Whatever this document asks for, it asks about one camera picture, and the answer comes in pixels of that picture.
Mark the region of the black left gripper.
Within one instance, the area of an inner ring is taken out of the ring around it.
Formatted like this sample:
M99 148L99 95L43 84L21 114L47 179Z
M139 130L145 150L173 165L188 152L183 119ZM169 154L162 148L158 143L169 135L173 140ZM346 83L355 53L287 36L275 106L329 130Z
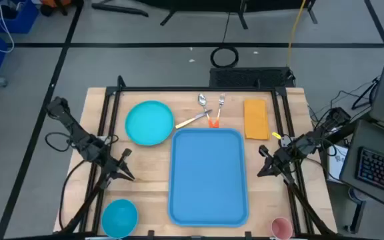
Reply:
M128 181L134 181L135 177L130 172L126 158L130 156L132 150L126 148L121 155L120 159L115 159L111 156L109 146L104 146L99 151L98 166L101 168L99 180L109 179L124 179Z

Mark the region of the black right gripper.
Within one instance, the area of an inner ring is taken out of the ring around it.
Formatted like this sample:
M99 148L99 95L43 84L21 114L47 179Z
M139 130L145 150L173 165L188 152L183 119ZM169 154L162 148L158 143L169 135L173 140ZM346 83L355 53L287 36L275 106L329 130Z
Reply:
M260 145L259 154L265 158L265 163L257 176L278 176L282 173L292 174L296 172L297 152L298 145L296 143L290 143L287 147L280 147L273 155L269 154L265 145Z

